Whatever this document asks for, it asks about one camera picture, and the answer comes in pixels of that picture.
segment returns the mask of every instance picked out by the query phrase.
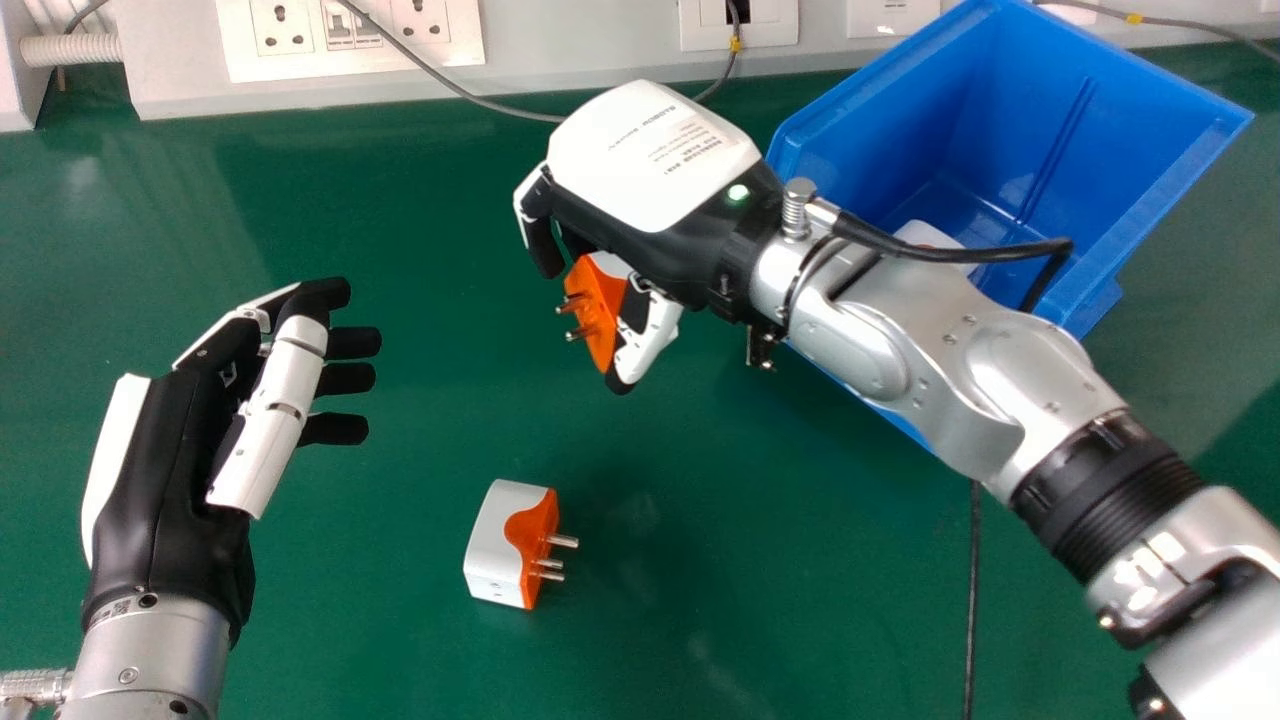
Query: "screw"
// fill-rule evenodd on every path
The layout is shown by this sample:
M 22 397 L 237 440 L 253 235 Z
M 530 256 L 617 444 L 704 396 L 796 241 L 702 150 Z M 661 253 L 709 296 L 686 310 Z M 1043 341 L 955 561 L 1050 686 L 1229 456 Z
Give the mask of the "screw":
M 787 181 L 782 196 L 782 234 L 791 240 L 804 240 L 809 236 L 809 215 L 804 206 L 817 195 L 818 186 L 809 178 Z

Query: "white cable duct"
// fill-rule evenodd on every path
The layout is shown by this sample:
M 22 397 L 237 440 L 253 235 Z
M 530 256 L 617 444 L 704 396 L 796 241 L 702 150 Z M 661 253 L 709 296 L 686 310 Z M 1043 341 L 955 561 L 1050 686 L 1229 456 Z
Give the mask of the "white cable duct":
M 120 37 L 109 33 L 37 35 L 23 37 L 18 49 L 32 68 L 124 61 Z

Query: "green table surface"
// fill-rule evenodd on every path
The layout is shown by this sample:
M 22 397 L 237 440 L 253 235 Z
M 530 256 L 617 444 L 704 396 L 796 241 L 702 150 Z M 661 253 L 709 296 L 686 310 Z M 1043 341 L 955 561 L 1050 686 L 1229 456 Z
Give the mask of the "green table surface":
M 1280 83 L 1235 46 L 1144 53 L 1257 113 L 1148 237 L 1085 340 L 1135 413 L 1280 518 Z M 842 73 L 712 102 L 760 143 Z M 221 313 L 344 274 L 385 336 L 364 447 L 312 447 L 255 527 L 223 717 L 955 717 L 966 482 L 800 357 L 707 313 L 636 392 L 566 345 L 511 193 L 549 128 L 461 101 L 140 123 L 74 70 L 0 137 L 0 667 L 70 664 L 79 501 L 124 372 Z M 570 110 L 590 94 L 525 99 Z M 472 600 L 490 480 L 553 486 L 568 580 Z M 987 501 L 978 717 L 1121 719 L 1139 656 Z

